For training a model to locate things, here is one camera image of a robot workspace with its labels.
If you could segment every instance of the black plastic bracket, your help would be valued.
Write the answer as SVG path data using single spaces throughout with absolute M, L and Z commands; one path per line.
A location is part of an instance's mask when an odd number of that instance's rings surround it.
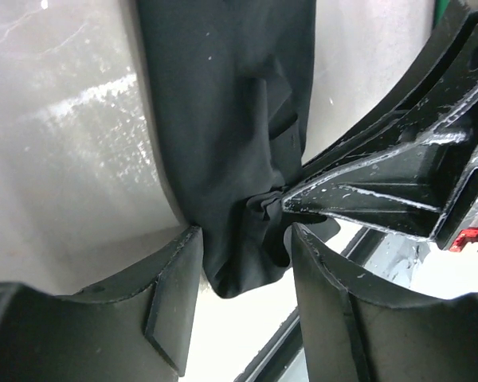
M 0 283 L 0 381 L 176 381 L 186 370 L 202 232 L 73 296 Z
M 453 0 L 400 82 L 305 166 L 283 208 L 435 240 L 477 169 L 478 1 Z
M 382 279 L 292 228 L 311 382 L 478 381 L 478 294 L 446 301 Z

